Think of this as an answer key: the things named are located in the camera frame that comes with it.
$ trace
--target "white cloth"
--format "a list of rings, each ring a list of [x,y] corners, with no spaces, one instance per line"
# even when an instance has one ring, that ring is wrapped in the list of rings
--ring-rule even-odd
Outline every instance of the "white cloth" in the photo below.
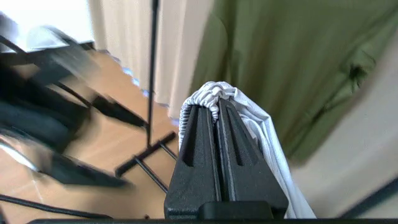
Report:
[[[242,91],[226,82],[207,82],[188,97],[182,105],[179,125],[179,146],[185,134],[192,105],[210,109],[213,122],[218,119],[217,102],[224,98],[232,102],[243,123],[259,146],[268,166],[289,200],[285,218],[316,218],[308,202],[290,174],[271,117]]]

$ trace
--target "brown floor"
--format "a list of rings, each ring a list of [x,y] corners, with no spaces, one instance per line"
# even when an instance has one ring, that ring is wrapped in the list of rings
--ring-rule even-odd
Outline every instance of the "brown floor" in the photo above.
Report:
[[[91,87],[100,93],[118,100],[129,109],[146,119],[147,98],[138,87],[131,83],[120,66],[107,55],[96,54],[102,76],[91,81]],[[70,154],[76,158],[104,169],[110,173],[115,167],[144,149],[145,132],[125,126],[116,121],[95,115],[95,128],[88,136],[74,142]],[[153,138],[156,140],[170,131],[178,132],[171,124],[167,109],[154,105]],[[174,152],[178,142],[169,144]],[[24,166],[0,151],[0,194],[45,203],[56,207],[72,208],[87,212],[110,215],[114,218],[162,218],[165,194],[139,167],[130,170],[124,177],[134,183],[134,188],[112,190],[97,187],[65,187],[44,176],[37,176]],[[159,150],[146,160],[147,164],[168,185],[175,161],[164,151]],[[66,215],[42,212],[6,202],[0,202],[9,223],[26,223],[36,218],[76,218]]]

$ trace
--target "hanging clothes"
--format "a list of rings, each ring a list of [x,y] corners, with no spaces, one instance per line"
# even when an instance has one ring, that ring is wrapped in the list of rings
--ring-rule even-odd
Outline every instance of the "hanging clothes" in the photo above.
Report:
[[[226,82],[208,82],[184,101],[180,113],[178,132],[179,149],[185,135],[192,105],[209,108],[215,123],[218,120],[218,102],[220,98],[229,100],[234,105],[289,200],[285,218],[315,218],[303,193],[296,186],[290,174],[289,166],[280,147],[271,117],[242,91],[230,84]]]
[[[215,0],[191,92],[226,81],[303,162],[341,118],[398,24],[398,1]]]

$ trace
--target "curtain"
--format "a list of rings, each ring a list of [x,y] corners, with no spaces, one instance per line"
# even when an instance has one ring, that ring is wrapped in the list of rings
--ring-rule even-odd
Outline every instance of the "curtain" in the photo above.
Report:
[[[97,50],[106,49],[130,68],[139,87],[149,86],[150,25],[152,1],[89,0]],[[155,102],[169,105],[169,116],[178,118],[188,97],[205,23],[213,0],[160,0]]]

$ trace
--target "green fabric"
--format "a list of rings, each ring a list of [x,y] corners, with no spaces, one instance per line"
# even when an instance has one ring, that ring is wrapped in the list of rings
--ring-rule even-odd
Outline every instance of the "green fabric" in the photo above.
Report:
[[[215,0],[191,92],[238,87],[302,162],[341,118],[398,24],[398,1]]]

